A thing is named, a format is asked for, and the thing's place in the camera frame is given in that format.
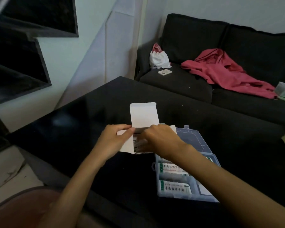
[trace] clear plastic container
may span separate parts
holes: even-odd
[[[200,133],[197,130],[190,130],[188,128],[176,128],[177,134],[184,140],[186,143],[191,144],[195,148],[201,148],[206,152],[201,152],[205,158],[209,161],[214,162],[218,166],[221,166],[216,158],[216,156],[211,152]],[[160,163],[171,163],[170,161],[161,158],[157,154],[155,155],[155,171],[156,171],[156,184],[157,184],[157,195],[159,197],[166,198],[177,198],[177,199],[187,199],[187,200],[198,200],[198,201],[207,201],[207,202],[218,202],[218,200],[204,187],[202,186],[194,177],[184,176],[181,174],[173,173],[163,173],[160,171]],[[161,180],[177,182],[177,183],[186,183],[190,186],[191,194],[184,194],[179,191],[164,191]]]

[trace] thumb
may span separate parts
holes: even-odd
[[[126,140],[128,140],[132,134],[134,133],[135,131],[135,128],[134,127],[131,127],[130,129],[128,129],[126,132],[124,132],[123,134],[121,135],[118,135],[118,137],[120,138],[120,140],[125,143]]]

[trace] person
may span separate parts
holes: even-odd
[[[127,129],[122,135],[117,131]],[[38,228],[75,227],[94,177],[134,133],[131,125],[108,125]],[[178,165],[203,184],[246,227],[285,227],[285,208],[183,142],[167,125],[152,125],[138,137],[144,149]]]

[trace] sofa armrest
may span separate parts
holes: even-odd
[[[140,78],[148,73],[150,69],[150,63],[149,63],[149,57],[150,52],[152,51],[153,45],[155,43],[158,43],[160,45],[160,38],[153,39],[152,41],[149,41],[143,45],[141,45],[137,50],[137,63],[138,66],[136,69],[138,71],[138,74],[135,77],[136,81],[139,81]]]

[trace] tiled floor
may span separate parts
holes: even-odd
[[[0,152],[0,202],[25,189],[42,185],[16,147]]]

